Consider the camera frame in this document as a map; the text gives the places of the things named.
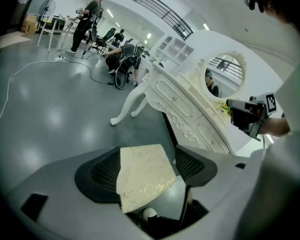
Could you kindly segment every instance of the hand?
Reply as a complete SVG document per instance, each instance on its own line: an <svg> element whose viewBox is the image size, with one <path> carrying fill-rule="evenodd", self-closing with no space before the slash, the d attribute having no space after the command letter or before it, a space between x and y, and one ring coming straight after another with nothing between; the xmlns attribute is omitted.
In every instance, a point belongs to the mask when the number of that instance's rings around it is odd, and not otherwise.
<svg viewBox="0 0 300 240"><path fill-rule="evenodd" d="M281 137L290 131L287 119L282 118L268 118L261 126L259 134L270 134L272 136Z"/></svg>

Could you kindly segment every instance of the curved table leg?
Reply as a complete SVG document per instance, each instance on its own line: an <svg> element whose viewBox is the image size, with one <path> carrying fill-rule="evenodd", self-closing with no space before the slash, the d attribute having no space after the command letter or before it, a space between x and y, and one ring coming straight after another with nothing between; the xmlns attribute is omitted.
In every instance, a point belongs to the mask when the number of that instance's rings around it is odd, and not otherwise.
<svg viewBox="0 0 300 240"><path fill-rule="evenodd" d="M148 84L142 83L140 84L137 88L135 88L134 90L132 90L128 97L126 98L121 113L118 115L118 117L116 118L112 118L110 119L110 124L112 124L113 126L116 125L117 123L120 123L125 116L127 115L127 113L129 112L132 104L136 101L136 99L145 93L146 89L148 88Z"/></svg>
<svg viewBox="0 0 300 240"><path fill-rule="evenodd" d="M136 111L133 111L131 113L131 116L134 118L136 117L140 112L141 110L143 110L145 108L145 106L148 104L148 101L147 101L147 97L144 97L144 99L142 100L142 102L140 103L139 107L136 109Z"/></svg>

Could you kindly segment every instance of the ornate carved drawer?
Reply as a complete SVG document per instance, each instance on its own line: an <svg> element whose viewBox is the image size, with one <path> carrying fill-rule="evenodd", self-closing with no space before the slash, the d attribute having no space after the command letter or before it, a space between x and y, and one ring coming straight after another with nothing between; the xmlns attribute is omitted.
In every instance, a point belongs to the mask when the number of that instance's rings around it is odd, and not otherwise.
<svg viewBox="0 0 300 240"><path fill-rule="evenodd" d="M149 88L146 92L146 99L150 106L155 110L166 113L174 131L179 131L184 140L189 146L194 146L200 149L208 150L205 143L201 140L201 137L196 133L194 129L178 114L164 99L157 94L152 88Z"/></svg>
<svg viewBox="0 0 300 240"><path fill-rule="evenodd" d="M207 146L208 150L224 154L230 153L217 130L204 115L192 123L191 127Z"/></svg>
<svg viewBox="0 0 300 240"><path fill-rule="evenodd" d="M151 87L188 124L193 123L202 115L197 106L164 75L160 74Z"/></svg>

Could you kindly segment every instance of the cardboard box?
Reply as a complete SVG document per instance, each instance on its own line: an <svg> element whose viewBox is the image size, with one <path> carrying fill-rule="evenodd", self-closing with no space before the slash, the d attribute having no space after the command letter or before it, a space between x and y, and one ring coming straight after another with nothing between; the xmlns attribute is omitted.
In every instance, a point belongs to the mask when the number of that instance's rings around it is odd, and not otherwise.
<svg viewBox="0 0 300 240"><path fill-rule="evenodd" d="M22 24L21 32L25 34L34 34L36 33L36 22L35 21L24 21Z"/></svg>
<svg viewBox="0 0 300 240"><path fill-rule="evenodd" d="M24 17L24 20L23 20L23 22L36 22L36 21L37 21L37 16L36 15L29 15L29 14L27 14Z"/></svg>

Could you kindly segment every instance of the white shelf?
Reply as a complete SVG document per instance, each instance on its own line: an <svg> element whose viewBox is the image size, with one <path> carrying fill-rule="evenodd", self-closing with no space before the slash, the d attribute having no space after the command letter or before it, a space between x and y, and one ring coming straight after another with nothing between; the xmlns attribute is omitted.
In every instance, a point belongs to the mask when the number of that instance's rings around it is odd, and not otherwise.
<svg viewBox="0 0 300 240"><path fill-rule="evenodd" d="M187 59L187 57L188 56L184 55L182 52L179 52L175 59L177 63L182 64Z"/></svg>
<svg viewBox="0 0 300 240"><path fill-rule="evenodd" d="M174 57L171 57L169 54L166 54L166 53L163 53L162 54L163 57L166 57L167 59L173 61L173 62L176 62L175 58Z"/></svg>
<svg viewBox="0 0 300 240"><path fill-rule="evenodd" d="M173 61L172 59L169 59L169 58L167 59L166 57L162 58L161 60L158 60L156 65L165 69L168 72L179 66L175 61Z"/></svg>
<svg viewBox="0 0 300 240"><path fill-rule="evenodd" d="M172 37L171 37L171 36L168 36L168 37L164 40L164 42L168 44L168 43L171 42L171 40L172 40Z"/></svg>
<svg viewBox="0 0 300 240"><path fill-rule="evenodd" d="M179 53L179 50L175 47L172 46L168 46L165 50L164 53L167 54L169 57L174 58L175 56L177 56L177 54Z"/></svg>
<svg viewBox="0 0 300 240"><path fill-rule="evenodd" d="M189 56L192 52L194 51L194 49L192 49L190 46L185 45L183 47L183 49L181 50L181 52L185 55L185 56Z"/></svg>
<svg viewBox="0 0 300 240"><path fill-rule="evenodd" d="M163 42L158 49L162 51L166 48L167 45L168 44L166 42Z"/></svg>
<svg viewBox="0 0 300 240"><path fill-rule="evenodd" d="M176 48L176 49L178 49L179 51L181 51L182 48L186 45L186 43L175 38L174 41L169 45Z"/></svg>

